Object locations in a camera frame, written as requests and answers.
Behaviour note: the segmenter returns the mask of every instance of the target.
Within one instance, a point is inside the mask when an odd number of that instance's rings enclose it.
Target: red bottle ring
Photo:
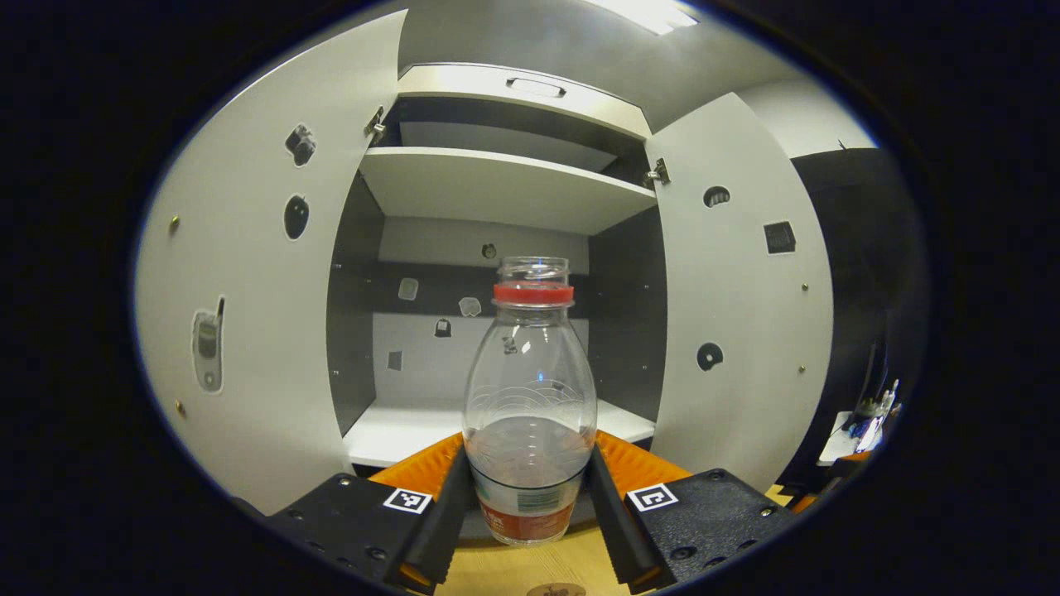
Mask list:
[[[515,287],[494,284],[493,297],[497,302],[508,304],[566,304],[573,301],[575,288],[569,285]]]

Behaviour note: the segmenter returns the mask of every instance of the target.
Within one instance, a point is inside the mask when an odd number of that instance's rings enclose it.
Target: clear plastic bottle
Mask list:
[[[497,317],[467,379],[464,444],[482,513],[505,544],[563,537],[593,442],[593,373],[567,319],[566,259],[508,257]]]

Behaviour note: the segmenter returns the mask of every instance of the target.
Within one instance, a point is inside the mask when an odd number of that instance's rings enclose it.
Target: red label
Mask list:
[[[485,515],[485,523],[493,531],[500,536],[515,540],[544,540],[563,531],[570,523],[570,512],[575,509],[575,504],[560,509],[555,513],[528,518],[525,515],[512,515],[501,513],[495,509],[487,507],[482,503],[482,513]]]

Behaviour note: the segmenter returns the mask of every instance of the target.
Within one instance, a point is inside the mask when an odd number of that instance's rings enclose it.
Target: table surface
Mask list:
[[[766,496],[787,505],[790,496],[774,486]],[[567,532],[562,540],[533,548],[502,546],[493,541],[464,543],[453,554],[448,577],[437,596],[526,596],[548,583],[573,583],[586,596],[628,596],[607,557],[595,523]]]

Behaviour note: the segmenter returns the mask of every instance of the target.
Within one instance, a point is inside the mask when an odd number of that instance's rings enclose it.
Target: cabinet shelf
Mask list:
[[[651,437],[655,423],[597,401],[597,427],[626,441]],[[386,468],[459,433],[458,409],[418,409],[372,404],[342,438],[353,463]]]
[[[492,152],[369,150],[360,172],[387,216],[601,232],[655,206],[655,193],[595,172]]]

